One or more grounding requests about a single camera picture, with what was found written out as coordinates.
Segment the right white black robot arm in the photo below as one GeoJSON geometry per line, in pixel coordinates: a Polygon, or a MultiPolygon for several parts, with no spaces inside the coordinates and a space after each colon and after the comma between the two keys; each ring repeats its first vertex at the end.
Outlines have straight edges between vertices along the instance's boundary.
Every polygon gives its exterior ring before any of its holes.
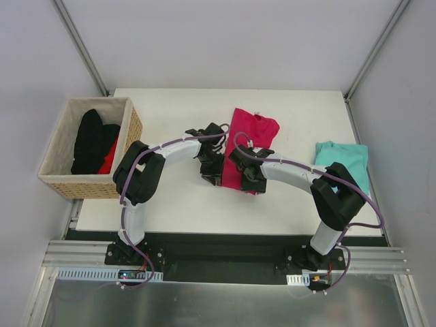
{"type": "Polygon", "coordinates": [[[279,181],[306,191],[313,197],[320,224],[309,244],[292,254],[300,268],[317,271],[331,260],[334,249],[346,226],[367,202],[347,168],[334,162],[330,166],[305,168],[302,163],[285,163],[270,149],[254,151],[243,145],[229,155],[242,174],[241,189],[265,193],[267,181],[279,181]]]}

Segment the teal t shirt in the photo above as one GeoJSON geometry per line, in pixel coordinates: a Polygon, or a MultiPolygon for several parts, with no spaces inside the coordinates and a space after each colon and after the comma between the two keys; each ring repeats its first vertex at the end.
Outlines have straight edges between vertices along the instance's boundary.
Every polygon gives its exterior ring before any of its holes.
{"type": "Polygon", "coordinates": [[[343,164],[359,188],[369,196],[368,160],[369,150],[363,144],[339,144],[327,141],[318,142],[315,146],[315,165],[331,166],[334,162],[343,164]]]}

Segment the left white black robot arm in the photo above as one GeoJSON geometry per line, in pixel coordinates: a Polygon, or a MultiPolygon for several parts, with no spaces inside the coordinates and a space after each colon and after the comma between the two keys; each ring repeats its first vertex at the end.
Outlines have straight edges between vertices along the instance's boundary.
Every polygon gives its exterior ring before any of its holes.
{"type": "Polygon", "coordinates": [[[118,231],[120,256],[130,265],[144,257],[141,245],[145,231],[146,203],[154,196],[164,169],[186,159],[198,159],[200,175],[214,186],[222,184],[225,145],[230,126],[210,123],[204,129],[189,129],[180,138],[158,145],[133,142],[112,175],[120,195],[121,222],[118,231]]]}

